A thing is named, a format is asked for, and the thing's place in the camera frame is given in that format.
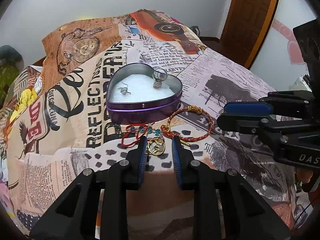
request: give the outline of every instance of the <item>white foam padding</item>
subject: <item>white foam padding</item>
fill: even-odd
[[[114,86],[110,95],[110,102],[114,103],[138,103],[138,102],[148,102],[153,100],[160,100],[168,98],[174,95],[174,92],[165,83],[162,83],[160,89],[153,88],[154,79],[146,75],[133,74]],[[128,92],[126,95],[121,93],[119,88],[127,87]]]

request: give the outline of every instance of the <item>bolt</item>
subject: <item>bolt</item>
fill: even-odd
[[[280,137],[280,141],[282,141],[282,142],[288,142],[288,141],[289,141],[289,138],[288,138],[287,136],[283,135],[283,136]]]
[[[121,161],[119,162],[119,164],[120,164],[121,166],[127,166],[127,165],[129,164],[129,161],[128,161],[128,160],[121,160]]]
[[[92,170],[91,169],[84,169],[82,171],[82,173],[83,173],[84,176],[89,176],[92,173]]]
[[[194,167],[197,167],[197,166],[200,165],[200,161],[198,161],[198,160],[192,160],[190,164],[191,164],[192,166],[194,166]]]
[[[238,174],[238,172],[235,169],[229,169],[228,170],[228,174],[230,176],[236,176]]]

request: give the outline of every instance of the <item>door frame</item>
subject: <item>door frame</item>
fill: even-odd
[[[261,49],[261,47],[263,45],[263,42],[265,41],[265,39],[267,37],[269,29],[271,27],[273,18],[274,18],[275,14],[276,14],[276,9],[277,9],[277,6],[278,6],[278,2],[279,2],[279,0],[271,0],[270,1],[268,12],[267,12],[266,18],[265,18],[265,20],[263,22],[263,25],[262,25],[261,31],[259,33],[259,36],[257,38],[257,41],[254,44],[253,49],[251,50],[251,53],[250,53],[247,61],[244,64],[245,68],[250,69],[252,64],[253,64],[253,62],[254,62],[254,60],[256,59],[256,57],[257,57],[257,55],[258,55],[258,53],[259,53],[259,51],[260,51],[260,49]],[[231,0],[231,4],[230,4],[227,20],[226,20],[226,23],[224,25],[224,28],[223,28],[223,31],[222,31],[222,34],[221,34],[221,38],[220,38],[220,42],[221,42],[222,45],[223,45],[223,42],[224,42],[224,40],[226,38],[227,29],[228,29],[228,26],[230,24],[231,15],[232,15],[235,3],[236,3],[236,0]]]

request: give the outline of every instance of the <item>white wall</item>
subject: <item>white wall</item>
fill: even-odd
[[[305,0],[279,0],[275,19],[293,29],[314,20],[316,15]],[[308,73],[306,65],[291,64],[288,39],[270,28],[251,71],[277,90],[288,90],[299,76]]]
[[[41,40],[64,23],[123,15],[141,8],[169,14],[184,25],[198,25],[215,37],[225,0],[13,0],[0,19],[0,46],[8,44],[30,65],[45,56]]]
[[[224,10],[223,10],[223,14],[222,14],[220,25],[219,25],[218,32],[217,32],[218,39],[221,38],[221,34],[223,31],[224,25],[226,23],[226,20],[227,20],[230,5],[231,5],[231,0],[226,0],[226,4],[225,4]]]

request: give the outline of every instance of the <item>bedsheet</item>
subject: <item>bedsheet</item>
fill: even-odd
[[[47,57],[39,97],[8,122],[19,93],[39,76],[28,67],[0,110],[0,150],[8,166],[8,187],[1,181],[0,199],[25,234],[83,169],[108,169],[137,147],[121,146],[126,126],[113,123],[106,109],[108,83],[122,66],[146,63],[177,75],[184,85],[179,107],[203,107],[214,120],[227,101],[258,100],[274,91],[159,11],[67,23],[43,44]],[[191,137],[204,134],[207,126],[205,118],[190,113],[171,121],[172,130]],[[192,238],[193,194],[178,189],[171,140],[165,143],[163,155],[148,158],[142,188],[127,192],[130,239]],[[190,149],[195,159],[213,169],[236,169],[290,228],[294,226],[294,169],[276,163],[257,136],[224,132],[215,123],[213,133]]]

